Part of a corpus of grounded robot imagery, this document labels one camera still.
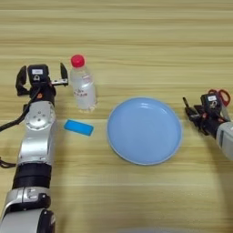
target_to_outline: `blue plate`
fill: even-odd
[[[171,158],[182,139],[175,112],[146,97],[131,98],[117,106],[107,121],[110,146],[125,160],[155,165]]]

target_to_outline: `bottle label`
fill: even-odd
[[[75,89],[74,94],[77,105],[81,109],[89,109],[96,104],[96,90],[93,83],[85,88]]]

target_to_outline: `red bottle cap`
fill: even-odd
[[[71,64],[75,68],[82,67],[85,64],[85,59],[81,55],[74,55],[71,57]]]

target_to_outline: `black cable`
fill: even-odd
[[[19,118],[17,118],[16,120],[8,122],[8,123],[0,126],[0,132],[4,131],[5,129],[7,129],[9,127],[13,127],[13,126],[19,125],[25,119],[25,116],[26,116],[26,114],[27,114],[27,112],[29,110],[30,105],[36,99],[36,97],[39,94],[40,90],[41,90],[41,87],[38,88],[38,90],[36,91],[36,93],[33,95],[33,97],[31,98],[31,100],[28,102],[28,104],[26,105],[26,107],[25,107],[22,115]]]
[[[11,167],[15,167],[15,166],[16,166],[16,164],[4,162],[4,160],[2,160],[2,158],[0,157],[0,167],[1,168],[11,168]]]
[[[30,105],[36,99],[36,97],[39,94],[40,90],[41,90],[41,87],[39,87],[38,90],[35,92],[35,94],[32,96],[32,98],[30,99],[30,101],[26,105],[26,107],[25,107],[23,113],[21,114],[21,116],[19,118],[17,118],[16,120],[14,120],[14,121],[11,121],[9,123],[6,123],[6,124],[0,126],[0,132],[4,131],[5,129],[8,129],[9,127],[19,125],[25,119],[25,116],[28,113]],[[15,167],[15,166],[16,166],[16,164],[5,162],[4,160],[2,160],[2,158],[0,158],[0,167],[1,168],[11,168],[11,167]]]

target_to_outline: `blue sponge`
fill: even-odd
[[[94,127],[78,122],[78,121],[74,121],[74,120],[67,120],[64,128],[73,132],[77,132],[79,134],[82,135],[87,135],[90,136]]]

